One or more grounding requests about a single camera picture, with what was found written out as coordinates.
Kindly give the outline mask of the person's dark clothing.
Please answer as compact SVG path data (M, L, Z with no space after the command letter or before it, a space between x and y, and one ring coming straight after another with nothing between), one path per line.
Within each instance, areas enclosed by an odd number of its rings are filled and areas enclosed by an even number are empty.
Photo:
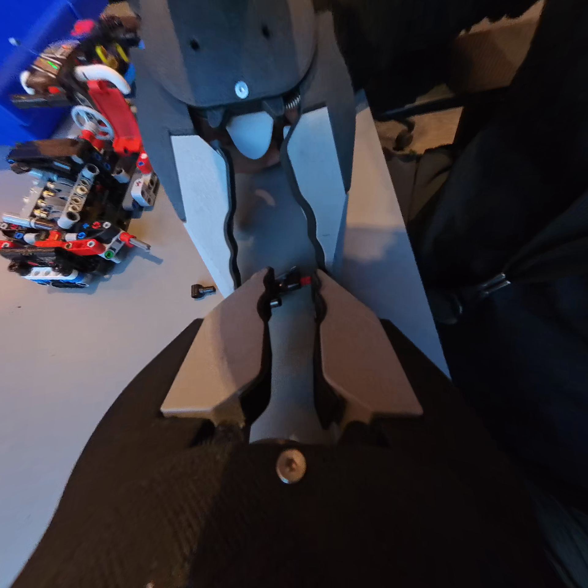
M528 480L549 563L587 587L587 1L545 1L409 234L454 383Z

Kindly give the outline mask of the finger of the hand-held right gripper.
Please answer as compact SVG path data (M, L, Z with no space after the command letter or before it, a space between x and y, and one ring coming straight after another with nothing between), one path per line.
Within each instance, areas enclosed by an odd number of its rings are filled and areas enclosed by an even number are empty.
M198 135L171 137L185 227L220 294L242 284L233 221L237 209L235 174L219 141Z
M306 219L315 264L337 276L342 269L348 190L327 107L301 114L288 127L281 155L293 196Z

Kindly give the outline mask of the partly built toy car model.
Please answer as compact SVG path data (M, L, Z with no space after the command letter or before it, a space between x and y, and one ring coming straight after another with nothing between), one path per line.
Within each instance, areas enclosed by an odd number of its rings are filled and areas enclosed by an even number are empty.
M109 277L128 250L150 244L130 231L155 206L160 182L136 119L135 68L140 18L124 3L78 20L17 70L16 109L68 107L73 136L12 139L11 171L32 178L18 213L1 214L8 271L42 286L84 289Z

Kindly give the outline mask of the blue plastic bin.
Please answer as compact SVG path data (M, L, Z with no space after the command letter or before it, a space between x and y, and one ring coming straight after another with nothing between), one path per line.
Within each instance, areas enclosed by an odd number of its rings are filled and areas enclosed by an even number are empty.
M63 107L19 109L20 73L52 42L69 37L76 21L97 19L107 1L1 1L1 145L48 138L69 114Z

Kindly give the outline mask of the black chair base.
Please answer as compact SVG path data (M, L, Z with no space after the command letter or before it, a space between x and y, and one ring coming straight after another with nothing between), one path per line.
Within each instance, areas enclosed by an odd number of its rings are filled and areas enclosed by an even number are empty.
M384 146L397 153L424 153L453 143L463 105L441 84L401 107L374 110L376 131Z

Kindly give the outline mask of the small black red brick assembly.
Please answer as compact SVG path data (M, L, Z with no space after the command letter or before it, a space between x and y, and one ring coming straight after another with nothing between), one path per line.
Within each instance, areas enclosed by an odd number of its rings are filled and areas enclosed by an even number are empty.
M269 288L269 307L271 309L281 307L283 296L310 286L311 284L312 276L304 274L297 266L290 268L287 272L279 276L275 276Z

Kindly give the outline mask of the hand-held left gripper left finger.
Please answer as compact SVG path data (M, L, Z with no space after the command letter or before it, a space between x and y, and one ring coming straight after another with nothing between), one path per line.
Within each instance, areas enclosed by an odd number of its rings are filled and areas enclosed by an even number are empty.
M160 411L247 428L270 399L272 268L256 272L202 320Z

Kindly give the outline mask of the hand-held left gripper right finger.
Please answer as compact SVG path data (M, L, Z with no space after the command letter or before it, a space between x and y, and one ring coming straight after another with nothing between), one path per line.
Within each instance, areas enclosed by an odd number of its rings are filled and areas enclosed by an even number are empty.
M313 400L321 427L422 416L423 408L374 312L320 269L312 277L312 297Z

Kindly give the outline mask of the grey desk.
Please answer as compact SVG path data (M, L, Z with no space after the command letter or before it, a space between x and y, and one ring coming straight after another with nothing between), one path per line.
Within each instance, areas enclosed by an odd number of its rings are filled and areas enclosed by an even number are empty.
M306 218L279 167L237 176L236 237L241 276L271 266L308 268ZM154 254L132 254L95 289L34 285L1 260L1 503L35 511L53 504L91 433L119 393L193 319L222 300L196 302L191 284L208 269L168 197L138 220ZM370 107L356 94L353 178L337 281L449 369L425 298L401 207ZM270 320L272 395L252 441L322 442L313 407L310 288L287 295Z

